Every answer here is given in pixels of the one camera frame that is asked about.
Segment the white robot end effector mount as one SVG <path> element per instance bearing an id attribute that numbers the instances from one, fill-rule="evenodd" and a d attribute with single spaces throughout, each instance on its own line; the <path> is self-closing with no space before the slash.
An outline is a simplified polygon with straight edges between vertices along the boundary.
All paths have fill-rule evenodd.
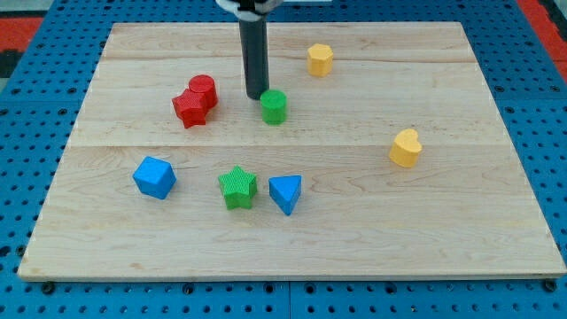
<path id="1" fill-rule="evenodd" d="M 238 20 L 258 21 L 279 7 L 284 0 L 215 0 L 225 12 Z"/>

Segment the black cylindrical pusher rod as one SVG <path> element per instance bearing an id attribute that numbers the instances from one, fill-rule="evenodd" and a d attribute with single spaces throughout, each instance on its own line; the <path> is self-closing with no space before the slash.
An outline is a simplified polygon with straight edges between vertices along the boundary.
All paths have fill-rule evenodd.
<path id="1" fill-rule="evenodd" d="M 259 100 L 269 89 L 268 36 L 265 18 L 239 21 L 246 95 Z"/>

